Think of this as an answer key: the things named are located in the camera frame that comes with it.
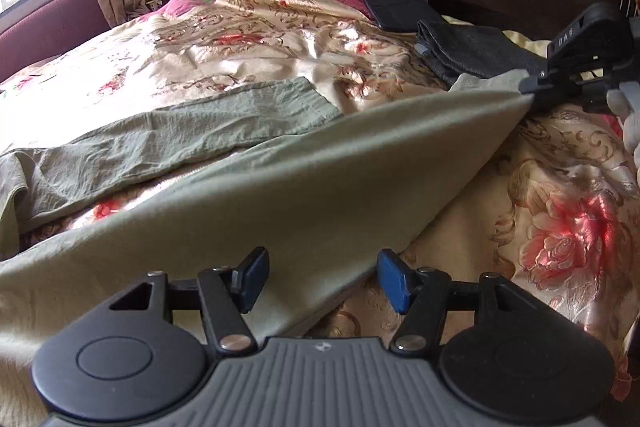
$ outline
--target green cloth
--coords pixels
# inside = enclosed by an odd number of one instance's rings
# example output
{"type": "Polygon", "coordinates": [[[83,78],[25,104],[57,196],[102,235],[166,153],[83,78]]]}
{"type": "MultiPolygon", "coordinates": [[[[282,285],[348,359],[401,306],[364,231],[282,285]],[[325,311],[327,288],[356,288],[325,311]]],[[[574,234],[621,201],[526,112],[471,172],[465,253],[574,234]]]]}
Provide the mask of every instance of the green cloth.
{"type": "MultiPolygon", "coordinates": [[[[271,273],[248,324],[259,339],[303,333],[373,270],[381,248],[402,251],[417,237],[531,100],[462,90],[338,118],[0,263],[0,396],[15,397],[12,407],[35,425],[43,409],[28,365],[49,335],[151,270],[190,279],[236,265],[257,245],[268,248],[271,273]]],[[[191,319],[181,325],[194,331],[191,319]]]]}
{"type": "Polygon", "coordinates": [[[284,134],[301,134],[340,112],[306,78],[260,82],[140,113],[59,147],[0,156],[0,259],[20,233],[187,163],[284,134]]]}

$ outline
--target floral bedspread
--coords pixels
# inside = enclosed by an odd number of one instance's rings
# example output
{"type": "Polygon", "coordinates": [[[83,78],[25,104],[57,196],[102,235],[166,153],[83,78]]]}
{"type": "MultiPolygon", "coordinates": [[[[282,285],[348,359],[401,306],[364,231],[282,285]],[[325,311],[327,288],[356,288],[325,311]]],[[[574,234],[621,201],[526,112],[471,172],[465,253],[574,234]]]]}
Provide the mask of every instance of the floral bedspread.
{"type": "MultiPolygon", "coordinates": [[[[412,44],[376,28],[360,0],[172,0],[0,84],[0,153],[63,144],[138,112],[260,80],[305,76],[344,113],[442,90],[412,44]]],[[[23,247],[135,206],[204,166],[29,231],[23,247]]],[[[500,271],[624,364],[640,309],[635,178],[610,123],[559,108],[519,126],[404,257],[458,280],[500,271]]],[[[371,279],[315,332],[388,341],[400,320],[371,279]]],[[[451,317],[445,337],[471,323],[468,314],[451,317]]]]}

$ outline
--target folded dark cloth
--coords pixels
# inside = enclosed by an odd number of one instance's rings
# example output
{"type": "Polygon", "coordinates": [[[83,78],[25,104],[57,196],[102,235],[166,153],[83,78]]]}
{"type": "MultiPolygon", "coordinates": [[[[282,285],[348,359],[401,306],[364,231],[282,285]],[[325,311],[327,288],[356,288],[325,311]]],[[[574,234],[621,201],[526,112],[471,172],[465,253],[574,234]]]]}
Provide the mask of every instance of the folded dark cloth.
{"type": "Polygon", "coordinates": [[[418,24],[418,52],[447,86],[460,74],[492,78],[511,70],[536,74],[546,60],[504,36],[498,28],[422,20],[418,24]]]}

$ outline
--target hand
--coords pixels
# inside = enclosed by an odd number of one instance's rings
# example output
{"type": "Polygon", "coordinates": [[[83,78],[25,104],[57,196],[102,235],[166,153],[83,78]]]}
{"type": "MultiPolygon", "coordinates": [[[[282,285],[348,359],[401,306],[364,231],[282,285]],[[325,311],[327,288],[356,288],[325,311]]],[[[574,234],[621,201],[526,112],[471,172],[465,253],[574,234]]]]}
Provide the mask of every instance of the hand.
{"type": "Polygon", "coordinates": [[[626,97],[618,89],[609,89],[607,104],[610,110],[624,122],[622,127],[622,141],[625,149],[634,155],[636,168],[640,169],[640,112],[632,111],[626,97]]]}

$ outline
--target pink floral pattern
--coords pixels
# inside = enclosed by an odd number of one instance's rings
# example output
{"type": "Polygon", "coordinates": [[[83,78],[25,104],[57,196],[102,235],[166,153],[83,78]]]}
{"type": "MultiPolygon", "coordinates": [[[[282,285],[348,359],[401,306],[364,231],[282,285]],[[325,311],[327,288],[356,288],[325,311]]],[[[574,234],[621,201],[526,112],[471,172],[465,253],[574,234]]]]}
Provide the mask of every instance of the pink floral pattern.
{"type": "MultiPolygon", "coordinates": [[[[192,10],[198,6],[204,6],[208,0],[170,0],[167,4],[162,6],[159,10],[154,12],[156,15],[164,15],[168,18],[176,18],[184,15],[189,10],[192,10]]],[[[150,15],[147,14],[140,17],[138,20],[146,20],[150,15]]]]}
{"type": "Polygon", "coordinates": [[[600,117],[606,122],[613,133],[622,140],[622,127],[620,126],[618,118],[608,114],[601,114],[600,117]]]}
{"type": "Polygon", "coordinates": [[[99,95],[108,95],[116,92],[124,85],[124,75],[116,74],[109,82],[102,84],[98,88],[99,95]]]}
{"type": "Polygon", "coordinates": [[[606,191],[578,200],[551,192],[546,212],[533,216],[529,240],[520,247],[529,282],[540,290],[556,288],[585,267],[597,278],[603,261],[613,259],[616,224],[615,204],[606,191]]]}
{"type": "Polygon", "coordinates": [[[633,378],[629,374],[629,357],[624,356],[622,358],[622,362],[618,366],[618,371],[616,372],[616,380],[613,382],[613,387],[611,388],[611,396],[617,400],[618,402],[622,402],[626,400],[626,397],[631,393],[631,384],[633,383],[633,378]]]}
{"type": "Polygon", "coordinates": [[[36,79],[36,77],[37,75],[33,75],[33,74],[30,74],[29,76],[25,76],[15,85],[15,87],[17,87],[18,90],[22,89],[23,87],[26,87],[29,84],[31,84],[36,79]]]}
{"type": "Polygon", "coordinates": [[[106,200],[94,206],[94,219],[111,216],[122,208],[122,202],[116,199],[106,200]]]}
{"type": "Polygon", "coordinates": [[[369,53],[371,51],[371,44],[365,41],[359,41],[354,50],[357,54],[369,53]]]}
{"type": "Polygon", "coordinates": [[[242,34],[242,33],[232,33],[229,35],[222,35],[216,38],[212,44],[215,46],[234,46],[238,44],[259,44],[262,42],[264,38],[263,35],[260,34],[242,34]]]}

